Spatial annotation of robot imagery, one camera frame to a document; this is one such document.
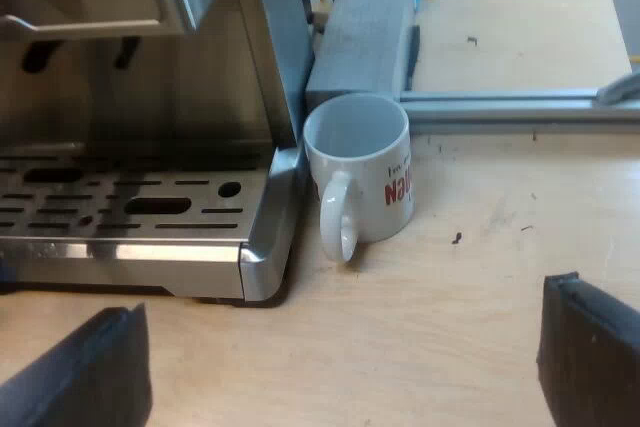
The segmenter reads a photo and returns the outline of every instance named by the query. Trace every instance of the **espresso machine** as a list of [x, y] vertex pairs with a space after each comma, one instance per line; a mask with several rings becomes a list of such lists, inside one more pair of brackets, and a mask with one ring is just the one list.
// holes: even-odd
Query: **espresso machine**
[[0, 49], [0, 282], [278, 293], [302, 0], [1, 0]]

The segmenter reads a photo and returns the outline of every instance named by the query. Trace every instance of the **wooden table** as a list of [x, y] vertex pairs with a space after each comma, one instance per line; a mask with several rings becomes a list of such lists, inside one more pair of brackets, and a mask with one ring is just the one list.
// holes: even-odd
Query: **wooden table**
[[417, 23], [416, 91], [598, 88], [631, 72], [613, 0], [425, 0]]
[[552, 425], [535, 363], [543, 279], [578, 270], [640, 308], [640, 140], [412, 144], [412, 222], [337, 266], [321, 251], [311, 201], [280, 307], [3, 296], [0, 380], [103, 307], [144, 301], [152, 426]]

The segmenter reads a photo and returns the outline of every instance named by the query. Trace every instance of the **mug handle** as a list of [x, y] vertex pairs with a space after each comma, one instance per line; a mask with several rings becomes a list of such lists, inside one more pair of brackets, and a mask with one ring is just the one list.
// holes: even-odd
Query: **mug handle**
[[334, 172], [322, 195], [320, 236], [327, 257], [347, 262], [358, 242], [358, 229], [353, 205], [355, 182], [350, 174]]

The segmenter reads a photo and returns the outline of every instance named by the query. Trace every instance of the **drip tray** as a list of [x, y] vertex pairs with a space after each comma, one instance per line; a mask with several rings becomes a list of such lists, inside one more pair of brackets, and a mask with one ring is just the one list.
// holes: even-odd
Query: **drip tray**
[[0, 282], [269, 298], [304, 190], [301, 149], [183, 158], [0, 152]]
[[267, 174], [162, 158], [0, 156], [0, 239], [242, 242]]

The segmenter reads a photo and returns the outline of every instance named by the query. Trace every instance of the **white mug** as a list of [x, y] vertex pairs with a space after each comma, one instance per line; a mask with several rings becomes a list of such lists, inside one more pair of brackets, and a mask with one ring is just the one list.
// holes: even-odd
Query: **white mug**
[[397, 102], [376, 94], [333, 98], [309, 115], [304, 141], [330, 259], [346, 262], [359, 240], [386, 239], [409, 222], [409, 118]]

